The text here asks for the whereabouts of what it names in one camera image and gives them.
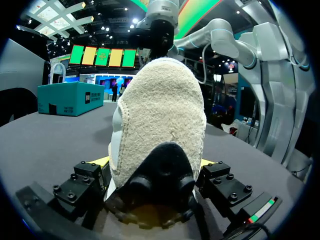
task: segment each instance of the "table surface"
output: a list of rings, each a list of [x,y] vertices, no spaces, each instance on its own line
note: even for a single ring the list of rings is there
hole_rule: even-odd
[[[70,176],[77,163],[107,156],[116,106],[104,103],[77,117],[33,113],[0,127],[0,177],[7,193],[13,196],[33,181],[51,192],[54,184],[62,184]],[[282,204],[265,224],[272,232],[290,212],[304,187],[269,156],[209,124],[203,158],[231,166],[240,182],[253,186],[253,197],[268,192],[282,198]],[[230,222],[221,217],[208,199],[199,194],[197,197],[205,212],[210,239],[220,239]],[[94,230],[119,239],[201,239],[194,217],[169,229],[144,230],[117,221],[111,213],[101,213]],[[265,237],[263,231],[258,234]]]

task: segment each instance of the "beige terry cloth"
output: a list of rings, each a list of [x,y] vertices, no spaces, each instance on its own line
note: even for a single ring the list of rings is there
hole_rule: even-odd
[[[151,61],[132,79],[118,106],[122,136],[116,166],[110,158],[117,188],[164,142],[182,147],[197,180],[207,120],[198,80],[184,64],[172,58]]]

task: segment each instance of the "yellow tag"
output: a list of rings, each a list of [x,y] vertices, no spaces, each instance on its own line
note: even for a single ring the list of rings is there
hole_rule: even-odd
[[[203,166],[208,165],[208,164],[216,164],[216,162],[214,162],[214,161],[208,161],[208,160],[205,160],[205,159],[201,159],[201,168],[202,168]]]
[[[109,156],[105,156],[103,158],[100,158],[100,159],[97,159],[97,160],[94,160],[94,161],[89,161],[88,163],[89,164],[97,164],[97,165],[100,165],[101,168],[103,168],[104,165],[106,165],[109,162],[109,159],[110,159]]]
[[[109,160],[110,160],[110,157],[109,156],[105,156],[103,158],[100,158],[100,159],[97,159],[97,160],[94,160],[94,161],[89,161],[88,163],[89,164],[97,164],[97,165],[100,165],[103,168],[109,162]],[[216,162],[208,161],[208,160],[205,160],[205,159],[201,160],[201,168],[203,166],[208,165],[208,164],[216,164]]]

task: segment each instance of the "screw head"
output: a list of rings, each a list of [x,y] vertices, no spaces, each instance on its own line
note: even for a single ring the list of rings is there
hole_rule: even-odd
[[[235,201],[235,200],[238,199],[238,195],[235,192],[233,192],[233,193],[230,194],[229,199],[231,201]]]
[[[60,186],[59,186],[59,185],[54,185],[54,186],[53,186],[53,191],[54,191],[56,194],[59,193],[59,192],[61,191]]]
[[[76,180],[76,179],[78,178],[78,176],[77,176],[77,174],[72,173],[72,174],[70,175],[70,178],[71,178],[72,180]]]
[[[213,180],[213,183],[214,184],[220,184],[221,183],[221,177],[216,177],[214,180]]]
[[[75,200],[76,198],[77,198],[77,196],[73,192],[69,192],[68,193],[68,199],[69,200]]]
[[[31,207],[31,204],[30,204],[30,202],[29,201],[24,201],[24,206],[26,207],[26,208],[30,208]]]
[[[86,184],[90,183],[90,178],[88,178],[87,176],[85,176],[85,177],[83,178],[83,182],[86,183]]]
[[[234,179],[235,178],[235,176],[232,174],[232,173],[229,173],[227,176],[226,176],[226,179],[228,179],[228,180],[232,180],[232,179]]]
[[[252,186],[251,185],[247,185],[245,186],[244,190],[245,193],[250,193],[252,191]]]

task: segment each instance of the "teal box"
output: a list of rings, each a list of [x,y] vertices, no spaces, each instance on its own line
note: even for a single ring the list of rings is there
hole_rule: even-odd
[[[79,116],[104,104],[102,85],[64,82],[38,86],[40,114]]]

